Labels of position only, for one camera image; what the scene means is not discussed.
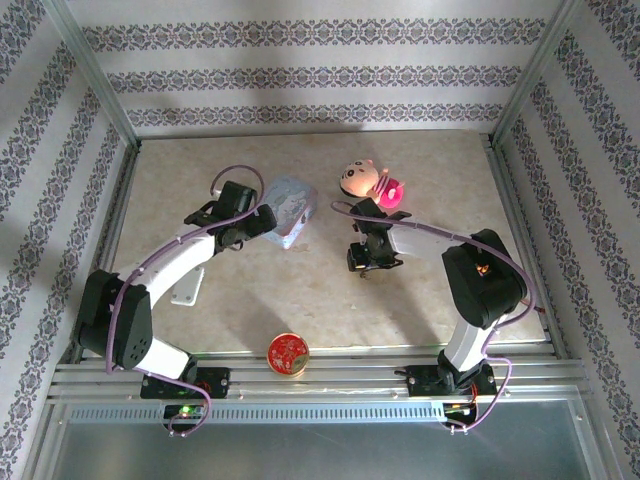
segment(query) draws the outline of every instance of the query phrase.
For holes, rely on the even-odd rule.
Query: plush toy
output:
[[[369,197],[384,208],[395,208],[404,195],[404,183],[391,178],[388,169],[380,173],[373,160],[358,160],[345,168],[340,188],[350,197]]]

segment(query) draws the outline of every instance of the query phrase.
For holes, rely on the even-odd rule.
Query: marble-patterned surface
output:
[[[153,311],[154,332],[192,352],[264,353],[285,331],[310,347],[427,345],[447,342],[458,318],[440,253],[409,258],[391,271],[362,279],[349,273],[346,251],[357,241],[346,217],[329,204],[345,199],[342,169],[372,158],[406,182],[401,207],[417,219],[473,233],[496,230],[515,255],[478,134],[412,131],[189,140],[150,140],[142,151],[115,267],[141,260],[169,239],[183,218],[209,200],[210,182],[227,165],[258,168],[267,184],[290,174],[318,190],[318,209],[286,251],[265,239],[243,251],[223,252],[205,264],[194,307],[172,305],[165,295]],[[245,172],[228,178],[256,186]],[[544,338],[531,315],[500,341]]]

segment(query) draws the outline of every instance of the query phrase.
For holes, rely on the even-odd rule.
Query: floral striped wallpaper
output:
[[[504,153],[556,316],[640,478],[640,8],[587,0]]]
[[[0,0],[0,479],[20,478],[124,153],[39,1]]]
[[[559,0],[70,6],[142,137],[489,132]]]

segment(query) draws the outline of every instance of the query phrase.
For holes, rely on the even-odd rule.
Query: tin can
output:
[[[309,362],[309,347],[300,335],[283,333],[269,345],[267,362],[274,372],[296,377]]]

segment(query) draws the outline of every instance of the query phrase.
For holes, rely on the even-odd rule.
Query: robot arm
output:
[[[363,217],[401,220],[410,216],[397,212],[387,217],[375,203],[363,200],[351,209]],[[347,254],[351,271],[395,268],[403,264],[397,255],[433,258],[442,253],[454,303],[461,319],[447,347],[438,357],[440,381],[450,392],[468,386],[484,363],[483,347],[494,326],[513,312],[527,294],[523,279],[505,262],[479,248],[435,238],[424,230],[409,226],[356,220],[356,231],[366,235],[364,244],[352,243]],[[508,256],[492,230],[471,236]]]
[[[189,215],[176,237],[214,225],[248,211],[255,191],[235,182],[227,182],[220,198]],[[185,274],[226,248],[238,248],[244,241],[276,227],[276,219],[267,205],[231,225],[204,230],[158,259],[143,271],[127,289],[120,309],[114,342],[114,362],[124,369],[140,369],[170,379],[192,382],[195,359],[184,350],[153,335],[151,310],[158,299]],[[78,312],[75,338],[78,343],[105,356],[111,312],[125,280],[138,268],[135,263],[119,273],[103,270],[87,279]]]

